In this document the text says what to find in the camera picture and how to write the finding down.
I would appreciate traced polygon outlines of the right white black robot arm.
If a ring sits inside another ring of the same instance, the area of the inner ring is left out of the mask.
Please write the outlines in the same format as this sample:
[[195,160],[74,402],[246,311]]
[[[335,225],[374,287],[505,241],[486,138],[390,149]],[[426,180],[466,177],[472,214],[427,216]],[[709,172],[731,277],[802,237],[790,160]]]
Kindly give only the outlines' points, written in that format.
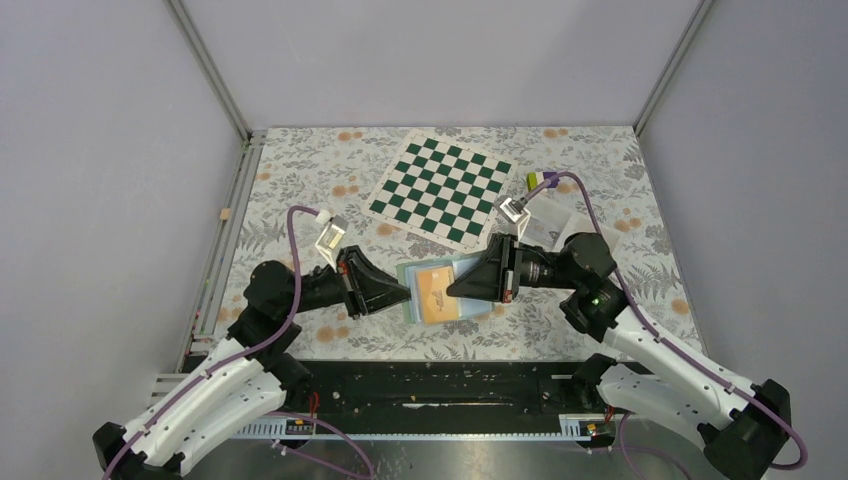
[[447,287],[452,297],[509,303],[522,287],[570,291],[559,305],[578,332],[647,368],[644,379],[596,354],[573,386],[575,402],[643,416],[702,450],[728,479],[760,479],[790,439],[791,397],[780,383],[739,375],[689,346],[629,298],[610,278],[616,268],[597,233],[576,233],[558,252],[495,234],[478,262]]

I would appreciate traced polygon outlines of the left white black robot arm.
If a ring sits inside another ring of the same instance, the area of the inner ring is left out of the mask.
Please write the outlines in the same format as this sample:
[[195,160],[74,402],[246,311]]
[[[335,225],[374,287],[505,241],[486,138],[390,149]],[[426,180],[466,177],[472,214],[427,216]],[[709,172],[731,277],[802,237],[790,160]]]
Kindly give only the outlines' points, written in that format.
[[357,246],[307,274],[279,261],[258,265],[244,292],[247,307],[226,336],[175,388],[124,425],[93,435],[107,479],[182,479],[237,431],[280,407],[310,397],[310,373],[288,351],[301,329],[297,313],[342,305],[352,318],[411,297]]

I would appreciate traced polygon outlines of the green leather card holder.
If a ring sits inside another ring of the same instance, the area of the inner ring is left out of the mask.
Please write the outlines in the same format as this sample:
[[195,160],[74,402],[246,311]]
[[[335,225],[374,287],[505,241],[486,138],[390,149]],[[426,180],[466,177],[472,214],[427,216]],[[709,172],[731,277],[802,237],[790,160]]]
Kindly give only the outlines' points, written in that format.
[[398,281],[410,291],[410,299],[402,305],[405,322],[434,325],[493,312],[493,302],[447,294],[447,287],[474,266],[479,257],[479,253],[453,255],[398,265]]

